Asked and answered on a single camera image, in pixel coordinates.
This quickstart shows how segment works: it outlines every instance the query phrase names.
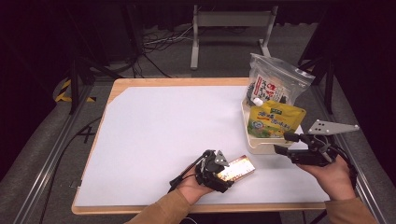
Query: small box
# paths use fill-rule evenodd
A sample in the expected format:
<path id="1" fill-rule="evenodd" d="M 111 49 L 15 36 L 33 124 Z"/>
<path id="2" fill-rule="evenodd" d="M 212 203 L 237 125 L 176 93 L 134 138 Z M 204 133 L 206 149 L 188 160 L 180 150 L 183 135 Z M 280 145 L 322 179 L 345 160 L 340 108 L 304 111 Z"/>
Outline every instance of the small box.
<path id="1" fill-rule="evenodd" d="M 250 175 L 256 169 L 246 155 L 229 162 L 229 164 L 230 166 L 224 167 L 225 169 L 218 173 L 218 178 L 224 181 L 231 180 L 236 182 L 243 177 Z"/>
<path id="2" fill-rule="evenodd" d="M 274 145 L 289 147 L 293 142 L 284 138 L 258 138 L 248 133 L 248 117 L 250 115 L 250 107 L 247 105 L 246 99 L 242 102 L 242 115 L 245 125 L 245 135 L 247 138 L 247 150 L 251 154 L 276 154 Z"/>

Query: white paper sheet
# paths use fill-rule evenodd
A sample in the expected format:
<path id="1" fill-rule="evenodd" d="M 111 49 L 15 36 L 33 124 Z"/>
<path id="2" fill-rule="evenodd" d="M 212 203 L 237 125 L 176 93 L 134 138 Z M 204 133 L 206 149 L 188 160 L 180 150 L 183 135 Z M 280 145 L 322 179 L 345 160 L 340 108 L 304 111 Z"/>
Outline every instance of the white paper sheet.
<path id="1" fill-rule="evenodd" d="M 247 150 L 241 112 L 246 87 L 133 87 L 106 108 L 75 206 L 154 203 L 207 149 L 228 161 L 247 155 L 256 171 L 208 203 L 323 202 L 316 179 L 281 155 Z"/>

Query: gray carpet floor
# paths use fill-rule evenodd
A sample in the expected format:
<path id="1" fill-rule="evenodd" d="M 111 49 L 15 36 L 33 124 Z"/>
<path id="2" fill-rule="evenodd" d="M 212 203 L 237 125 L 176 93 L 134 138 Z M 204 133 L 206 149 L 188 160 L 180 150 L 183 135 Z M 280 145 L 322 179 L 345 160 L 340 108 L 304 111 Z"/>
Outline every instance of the gray carpet floor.
<path id="1" fill-rule="evenodd" d="M 315 28 L 315 24 L 276 26 L 269 43 L 271 55 L 297 65 Z M 147 33 L 159 35 L 163 32 L 152 29 Z M 165 74 L 171 77 L 248 77 L 250 53 L 261 53 L 258 39 L 262 36 L 262 30 L 257 28 L 247 28 L 241 34 L 232 33 L 227 29 L 202 31 L 199 65 L 196 71 L 190 70 L 191 41 L 189 39 L 176 43 L 168 49 L 152 51 L 147 55 Z M 110 69 L 117 66 L 121 65 L 113 64 Z M 139 72 L 138 76 L 146 78 L 163 77 L 163 74 L 144 57 L 139 57 L 138 63 L 134 67 Z M 132 69 L 120 74 L 124 77 L 134 77 L 135 75 Z M 84 135 L 75 137 L 74 135 L 92 120 L 102 116 L 113 81 L 110 77 L 97 76 L 96 82 L 89 92 L 91 97 L 96 97 L 96 102 L 83 104 L 70 134 L 66 138 L 70 144 L 62 156 L 53 186 L 50 189 L 50 184 L 48 184 L 42 194 L 39 195 L 39 200 L 35 204 L 31 215 L 27 218 L 27 223 L 39 223 L 44 210 L 43 223 L 123 223 L 132 217 L 131 215 L 76 216 L 71 212 L 72 202 L 77 190 L 71 188 L 70 185 L 73 181 L 80 180 L 94 139 L 93 135 L 87 141 Z M 54 90 L 54 96 L 59 92 L 62 85 L 63 82 L 61 81 L 59 87 Z M 323 91 L 322 83 L 318 86 L 318 89 Z M 313 103 L 317 98 L 316 93 L 310 89 L 299 96 L 296 101 L 297 106 L 305 108 L 309 114 L 302 124 L 303 129 L 310 127 L 314 120 L 327 119 L 329 116 L 323 114 L 318 105 Z M 334 113 L 331 116 L 332 119 L 341 123 L 359 124 L 337 82 L 334 85 L 332 106 Z M 70 118 L 68 115 L 70 107 L 71 104 L 67 102 L 57 104 L 37 128 L 0 183 L 0 223 L 12 223 L 14 221 L 35 183 L 37 174 L 39 174 L 42 165 L 56 144 L 67 119 Z M 91 125 L 92 133 L 96 133 L 98 124 L 99 121 L 96 121 Z M 375 199 L 376 204 L 369 205 L 380 208 L 381 217 L 378 220 L 381 223 L 396 223 L 394 213 L 396 189 L 376 160 L 364 134 L 354 132 L 345 134 L 344 137 L 353 159 L 359 165 L 361 174 L 367 180 L 370 193 Z M 320 212 L 281 212 L 282 223 L 304 223 L 305 219 L 306 222 L 310 222 Z M 329 223 L 329 220 L 325 217 L 319 223 L 326 224 Z"/>

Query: person's right arm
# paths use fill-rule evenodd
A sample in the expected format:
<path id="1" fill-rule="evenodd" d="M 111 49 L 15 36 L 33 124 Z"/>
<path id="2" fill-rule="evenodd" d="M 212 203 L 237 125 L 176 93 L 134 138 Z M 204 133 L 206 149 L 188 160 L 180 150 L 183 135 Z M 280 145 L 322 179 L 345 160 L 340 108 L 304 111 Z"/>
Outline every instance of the person's right arm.
<path id="1" fill-rule="evenodd" d="M 338 156 L 335 162 L 324 167 L 298 166 L 313 175 L 330 201 L 325 202 L 331 223 L 376 223 L 375 218 L 360 198 L 355 194 L 349 178 L 349 168 L 343 158 Z"/>

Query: white plastic container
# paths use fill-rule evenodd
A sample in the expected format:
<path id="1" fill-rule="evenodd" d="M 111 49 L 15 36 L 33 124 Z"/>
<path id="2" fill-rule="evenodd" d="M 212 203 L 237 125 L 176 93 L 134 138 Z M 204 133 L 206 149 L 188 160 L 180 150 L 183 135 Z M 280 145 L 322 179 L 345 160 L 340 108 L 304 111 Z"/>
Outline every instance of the white plastic container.
<path id="1" fill-rule="evenodd" d="M 293 142 L 286 141 L 284 138 L 258 138 L 248 133 L 248 117 L 250 115 L 250 107 L 247 105 L 246 100 L 241 104 L 242 114 L 245 124 L 245 134 L 247 138 L 247 150 L 251 154 L 276 154 L 274 145 L 282 147 L 289 147 Z"/>

